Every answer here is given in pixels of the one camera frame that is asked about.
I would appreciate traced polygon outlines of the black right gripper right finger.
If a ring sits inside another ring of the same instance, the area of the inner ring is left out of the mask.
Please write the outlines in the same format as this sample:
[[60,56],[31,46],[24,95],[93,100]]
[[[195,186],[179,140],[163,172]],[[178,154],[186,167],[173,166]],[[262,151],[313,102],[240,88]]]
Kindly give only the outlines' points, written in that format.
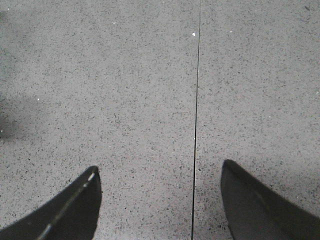
[[235,240],[318,240],[320,219],[269,189],[235,161],[223,162],[220,189]]

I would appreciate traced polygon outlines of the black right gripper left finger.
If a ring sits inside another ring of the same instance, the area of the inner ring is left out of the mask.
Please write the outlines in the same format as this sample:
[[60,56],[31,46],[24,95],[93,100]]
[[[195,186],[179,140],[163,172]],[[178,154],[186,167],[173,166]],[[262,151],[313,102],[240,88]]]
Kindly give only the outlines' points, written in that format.
[[2,240],[91,240],[97,228],[102,201],[97,166],[39,209],[0,231]]

